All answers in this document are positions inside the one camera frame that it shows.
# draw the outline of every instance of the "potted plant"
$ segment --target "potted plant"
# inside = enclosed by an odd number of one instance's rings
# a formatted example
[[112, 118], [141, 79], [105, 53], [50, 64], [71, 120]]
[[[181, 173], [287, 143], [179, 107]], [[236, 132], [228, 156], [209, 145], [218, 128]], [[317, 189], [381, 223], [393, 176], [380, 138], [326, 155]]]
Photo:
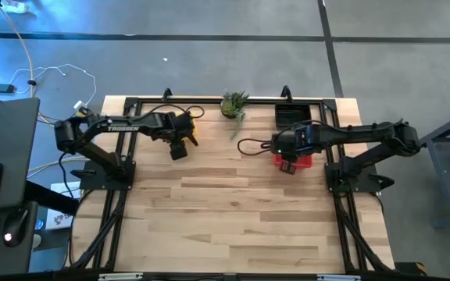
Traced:
[[230, 137], [231, 139], [237, 136], [239, 130], [241, 130], [242, 122], [246, 116], [244, 107], [246, 106], [248, 98], [249, 94], [245, 94], [244, 91], [234, 92], [232, 94], [227, 92], [223, 95], [223, 100], [220, 103], [220, 110], [223, 116], [228, 119], [236, 120], [236, 127], [234, 133], [232, 133], [232, 136]]

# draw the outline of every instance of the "gray floor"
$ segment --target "gray floor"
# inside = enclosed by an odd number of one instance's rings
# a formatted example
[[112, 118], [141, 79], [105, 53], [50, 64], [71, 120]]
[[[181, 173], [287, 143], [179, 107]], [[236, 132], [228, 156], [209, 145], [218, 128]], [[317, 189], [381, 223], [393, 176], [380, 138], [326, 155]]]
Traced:
[[[11, 15], [23, 32], [323, 35], [316, 0], [28, 2], [33, 14]], [[326, 0], [326, 7], [334, 36], [450, 37], [450, 0]], [[1, 15], [0, 31], [10, 32]], [[161, 94], [166, 87], [174, 94], [246, 90], [274, 96], [288, 84], [296, 96], [334, 96], [319, 42], [27, 40], [27, 46], [35, 66], [72, 63], [96, 75], [94, 110], [106, 94]], [[450, 119], [450, 44], [335, 44], [334, 49], [344, 95], [358, 99], [364, 123], [404, 118], [423, 136]], [[19, 68], [27, 68], [19, 42], [0, 39], [0, 83]], [[73, 104], [93, 91], [91, 78], [65, 71], [67, 76], [50, 70], [38, 80], [44, 114], [66, 118]], [[24, 87], [26, 79], [16, 85]], [[52, 130], [39, 124], [31, 165], [58, 156]], [[432, 219], [444, 214], [445, 200], [427, 152], [377, 168], [396, 180], [383, 195], [395, 260], [421, 261], [432, 276], [450, 277], [450, 228], [431, 227]], [[60, 182], [58, 167], [34, 181]], [[53, 247], [64, 245], [63, 235], [46, 234], [41, 249], [52, 249], [33, 255], [33, 270], [61, 265], [63, 249]]]

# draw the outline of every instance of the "wooden tabletop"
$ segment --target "wooden tabletop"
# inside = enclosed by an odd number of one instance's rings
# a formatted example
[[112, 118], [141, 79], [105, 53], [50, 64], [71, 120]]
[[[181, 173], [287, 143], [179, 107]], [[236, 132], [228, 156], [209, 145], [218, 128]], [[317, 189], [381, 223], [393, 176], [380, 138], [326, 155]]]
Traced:
[[[125, 98], [105, 97], [102, 112], [121, 115]], [[361, 124], [355, 99], [336, 101], [342, 126]], [[154, 106], [143, 105], [142, 112]], [[323, 174], [325, 153], [312, 156], [312, 168], [298, 169], [293, 176], [282, 173], [272, 154], [250, 157], [237, 150], [244, 137], [270, 139], [273, 105], [249, 105], [243, 129], [233, 140], [234, 121], [224, 118], [218, 105], [202, 107], [205, 115], [195, 120], [199, 146], [187, 143], [186, 158], [172, 161], [168, 144], [138, 136], [135, 182], [124, 211], [116, 271], [344, 272], [334, 201]], [[311, 112], [320, 119], [318, 109]], [[117, 133], [104, 133], [95, 143], [114, 151], [116, 140]], [[249, 152], [259, 149], [256, 143], [243, 144]], [[365, 144], [345, 145], [350, 156], [365, 150]], [[73, 226], [74, 260], [97, 234], [104, 200], [105, 191], [97, 190], [81, 205]], [[393, 268], [377, 199], [355, 194], [355, 204], [363, 236]], [[104, 257], [109, 245], [110, 236]]]

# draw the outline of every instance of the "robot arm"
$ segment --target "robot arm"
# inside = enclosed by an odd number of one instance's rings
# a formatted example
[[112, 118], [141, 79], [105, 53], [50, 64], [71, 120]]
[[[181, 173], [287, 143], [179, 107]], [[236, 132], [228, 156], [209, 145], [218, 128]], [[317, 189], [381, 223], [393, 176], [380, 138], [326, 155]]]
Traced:
[[280, 154], [284, 160], [284, 165], [280, 167], [283, 172], [294, 173], [295, 167], [292, 164], [298, 157], [320, 153], [335, 144], [381, 142], [375, 148], [354, 158], [344, 157], [340, 161], [341, 175], [357, 175], [362, 169], [391, 156], [413, 156], [420, 150], [416, 130], [402, 121], [346, 128], [311, 122], [312, 124], [300, 124], [292, 130], [272, 135], [270, 150], [274, 154]]
[[[87, 129], [82, 131], [81, 124]], [[170, 144], [173, 160], [187, 156], [183, 139], [187, 137], [197, 146], [192, 131], [194, 123], [190, 112], [176, 116], [174, 112], [150, 112], [143, 116], [100, 116], [89, 114], [85, 117], [72, 117], [55, 123], [57, 148], [70, 154], [80, 153], [98, 163], [107, 174], [123, 176], [125, 170], [115, 153], [108, 153], [93, 144], [91, 140], [100, 133], [140, 132], [155, 140]]]

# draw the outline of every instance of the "red object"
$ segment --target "red object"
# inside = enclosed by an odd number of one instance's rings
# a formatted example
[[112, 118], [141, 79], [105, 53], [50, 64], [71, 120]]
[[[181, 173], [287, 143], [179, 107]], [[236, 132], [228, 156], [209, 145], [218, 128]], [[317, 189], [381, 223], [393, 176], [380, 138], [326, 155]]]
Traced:
[[[280, 157], [280, 155], [273, 155], [273, 164], [275, 166], [280, 166], [280, 162], [282, 162], [282, 158]], [[297, 168], [310, 168], [312, 167], [312, 156], [311, 155], [306, 155], [303, 157], [298, 157], [298, 160], [296, 161], [296, 163], [294, 164], [295, 167]]]

